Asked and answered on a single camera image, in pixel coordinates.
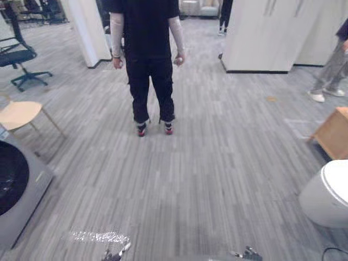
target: office chair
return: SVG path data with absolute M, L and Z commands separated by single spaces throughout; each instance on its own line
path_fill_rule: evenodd
M 27 21 L 37 21 L 37 19 L 32 18 L 31 15 L 41 15 L 42 19 L 39 19 L 41 22 L 47 18 L 46 12 L 43 9 L 41 10 L 40 6 L 35 0 L 24 0 L 24 7 L 26 10 L 21 11 L 20 14 L 29 16 Z
M 22 11 L 22 15 L 41 15 L 42 23 L 48 22 L 52 23 L 62 23 L 65 18 L 57 18 L 56 15 L 61 13 L 59 4 L 56 0 L 39 0 L 40 5 L 36 3 L 35 0 L 24 0 L 24 6 L 27 9 Z M 37 21 L 37 19 L 30 18 L 30 21 Z
M 27 69 L 25 69 L 23 67 L 22 63 L 25 61 L 30 61 L 30 60 L 34 59 L 37 56 L 37 53 L 34 51 L 34 49 L 32 47 L 27 45 L 27 43 L 24 41 L 22 34 L 21 34 L 21 31 L 20 31 L 17 17 L 16 17 L 16 15 L 15 15 L 15 13 L 12 10 L 10 5 L 6 5 L 5 14 L 11 22 L 12 28 L 13 28 L 14 33 L 15 33 L 15 37 L 3 39 L 0 41 L 7 41 L 10 39 L 16 39 L 20 43 L 20 45 L 22 45 L 25 48 L 25 50 L 9 52 L 9 50 L 6 49 L 5 51 L 1 51 L 0 52 L 0 67 L 12 65 L 13 68 L 17 69 L 18 68 L 17 65 L 19 65 L 22 68 L 24 75 L 22 75 L 16 79 L 11 80 L 12 84 L 14 86 L 16 86 L 20 92 L 24 91 L 24 89 L 21 88 L 23 83 L 25 83 L 27 80 L 31 80 L 31 79 L 38 80 L 42 84 L 47 86 L 48 84 L 46 82 L 44 82 L 43 80 L 41 80 L 40 78 L 38 78 L 37 76 L 43 75 L 43 74 L 48 74 L 49 76 L 53 76 L 50 72 L 28 72 Z
M 48 17 L 47 21 L 52 23 L 63 23 L 65 18 L 57 18 L 56 15 L 61 13 L 60 6 L 57 0 L 40 0 L 43 11 Z

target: black cable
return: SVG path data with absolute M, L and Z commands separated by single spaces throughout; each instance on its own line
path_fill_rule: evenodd
M 346 255 L 348 255 L 348 252 L 346 252 L 346 251 L 344 251 L 344 250 L 342 250 L 342 249 L 340 249 L 340 248 L 337 248 L 337 247 L 327 247 L 327 248 L 324 250 L 324 252 L 322 253 L 321 261 L 324 261 L 325 254 L 326 254 L 326 252 L 329 251 L 329 250 L 337 250 L 337 251 L 339 251 L 339 252 L 342 252 L 342 253 L 345 253 Z

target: washing machine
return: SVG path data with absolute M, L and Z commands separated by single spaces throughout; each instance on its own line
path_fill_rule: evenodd
M 303 212 L 313 222 L 348 228 L 348 160 L 326 164 L 300 195 Z
M 52 171 L 0 125 L 0 250 L 15 245 L 52 178 Z

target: white sofa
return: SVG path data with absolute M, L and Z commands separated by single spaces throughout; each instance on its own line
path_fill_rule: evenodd
M 218 17 L 219 0 L 179 0 L 181 15 Z
M 218 17 L 219 10 L 218 0 L 200 0 L 200 16 Z

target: gray pants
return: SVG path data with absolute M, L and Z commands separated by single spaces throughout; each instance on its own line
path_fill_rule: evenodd
M 342 49 L 343 43 L 344 41 L 338 41 L 335 51 L 310 91 L 312 94 L 321 94 L 323 88 L 336 91 L 340 81 L 348 77 L 348 54 L 345 54 Z

